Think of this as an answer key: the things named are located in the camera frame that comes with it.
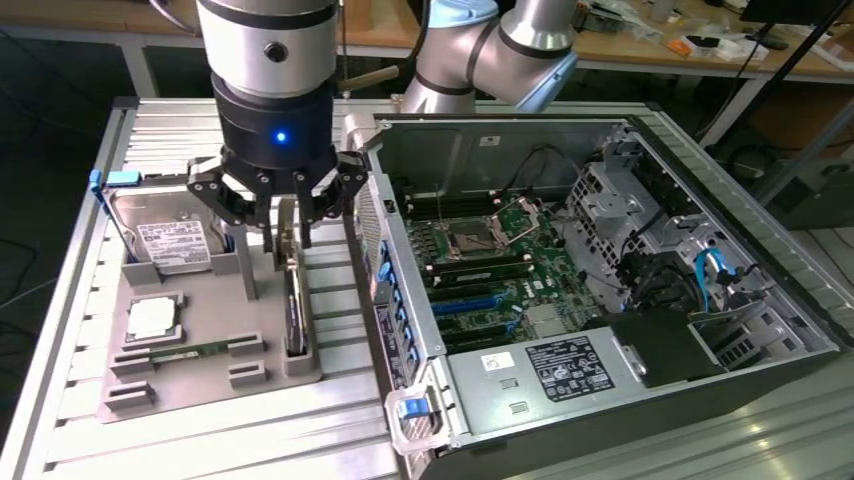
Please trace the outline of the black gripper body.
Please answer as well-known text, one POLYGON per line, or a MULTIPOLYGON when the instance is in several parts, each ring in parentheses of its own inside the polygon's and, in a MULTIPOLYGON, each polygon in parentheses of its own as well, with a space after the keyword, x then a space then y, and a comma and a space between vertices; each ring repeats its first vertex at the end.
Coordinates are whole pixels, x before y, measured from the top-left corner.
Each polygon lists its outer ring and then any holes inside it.
POLYGON ((287 98, 250 95, 211 76, 223 133, 223 169, 251 191, 294 194, 295 176, 317 185, 337 165, 334 85, 287 98))

